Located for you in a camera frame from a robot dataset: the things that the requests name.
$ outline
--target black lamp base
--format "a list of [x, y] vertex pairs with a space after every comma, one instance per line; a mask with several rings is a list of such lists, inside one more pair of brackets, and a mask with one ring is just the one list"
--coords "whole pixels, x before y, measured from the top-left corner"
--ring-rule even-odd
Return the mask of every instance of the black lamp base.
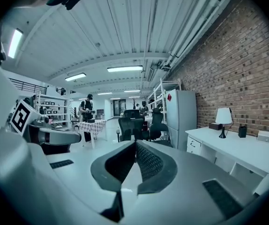
[[224, 127], [224, 124], [223, 124], [223, 127], [222, 127], [222, 133], [221, 133], [221, 135], [219, 136], [219, 138], [226, 138], [224, 131], [225, 131], [225, 127]]

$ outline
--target ceiling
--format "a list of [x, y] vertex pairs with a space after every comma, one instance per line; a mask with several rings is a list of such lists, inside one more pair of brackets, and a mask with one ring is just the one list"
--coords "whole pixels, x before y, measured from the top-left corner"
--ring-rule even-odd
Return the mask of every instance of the ceiling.
[[[8, 51], [16, 28], [23, 31], [23, 38], [16, 57], [8, 58], [2, 67], [84, 94], [112, 92], [116, 97], [124, 90], [136, 89], [141, 90], [141, 96], [148, 95], [166, 75], [160, 68], [175, 45], [185, 42], [209, 8], [211, 0], [206, 0], [202, 7], [199, 1], [81, 0], [70, 11], [64, 6], [47, 5], [15, 8], [3, 23], [5, 50]], [[210, 14], [214, 8], [223, 9], [228, 2], [212, 3]], [[210, 24], [216, 17], [210, 18]], [[202, 33], [197, 32], [202, 36], [206, 30], [204, 27]], [[187, 33], [180, 41], [184, 31]], [[142, 65], [143, 71], [107, 71], [110, 67], [131, 65]], [[150, 68], [154, 72], [148, 82]], [[65, 81], [78, 73], [87, 76]]]

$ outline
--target chair backrest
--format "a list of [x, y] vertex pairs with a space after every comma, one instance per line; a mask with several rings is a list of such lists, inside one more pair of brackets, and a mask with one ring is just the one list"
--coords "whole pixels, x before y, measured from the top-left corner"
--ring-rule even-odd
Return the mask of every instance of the chair backrest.
[[128, 109], [124, 111], [124, 118], [140, 118], [140, 110], [138, 109]]
[[161, 112], [160, 113], [153, 113], [152, 114], [152, 123], [151, 124], [162, 123], [163, 117], [164, 117], [164, 114], [161, 113]]
[[121, 141], [130, 140], [131, 135], [134, 135], [135, 139], [142, 138], [143, 118], [119, 118], [118, 122], [121, 129]]
[[134, 135], [134, 138], [142, 140], [142, 129], [144, 125], [144, 118], [137, 118], [133, 119], [132, 122], [134, 123], [134, 128], [132, 131], [132, 135]]
[[167, 137], [168, 137], [168, 140], [170, 139], [169, 129], [168, 129], [167, 125], [165, 125], [164, 123], [151, 124], [151, 126], [149, 128], [149, 132], [150, 132], [151, 139], [159, 138], [161, 136], [160, 135], [161, 132], [168, 132]]

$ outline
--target fluorescent light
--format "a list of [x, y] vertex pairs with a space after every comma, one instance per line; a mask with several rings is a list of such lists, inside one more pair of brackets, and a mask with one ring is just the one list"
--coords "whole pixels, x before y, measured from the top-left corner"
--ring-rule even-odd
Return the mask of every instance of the fluorescent light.
[[75, 80], [75, 79], [78, 79], [78, 78], [81, 78], [81, 77], [85, 77], [86, 75], [84, 73], [80, 73], [80, 74], [77, 74], [77, 75], [74, 75], [72, 77], [67, 77], [65, 78], [66, 81], [72, 81], [72, 80]]
[[16, 50], [18, 47], [18, 44], [22, 38], [23, 33], [16, 29], [14, 32], [14, 35], [12, 37], [11, 45], [9, 46], [8, 56], [11, 58], [15, 58]]
[[125, 71], [141, 71], [143, 66], [128, 66], [128, 67], [108, 67], [107, 71], [112, 72], [125, 72]]
[[124, 91], [124, 92], [140, 92], [141, 90], [130, 90], [130, 91]]
[[112, 94], [112, 92], [97, 93], [97, 95], [106, 95], [106, 94]]

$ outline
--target refrigerator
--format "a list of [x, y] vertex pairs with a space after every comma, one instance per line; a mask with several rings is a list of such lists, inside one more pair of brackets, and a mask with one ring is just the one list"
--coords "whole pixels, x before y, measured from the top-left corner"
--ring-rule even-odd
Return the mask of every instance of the refrigerator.
[[166, 93], [167, 126], [171, 145], [187, 150], [187, 130], [197, 128], [197, 107], [194, 91], [171, 90]]

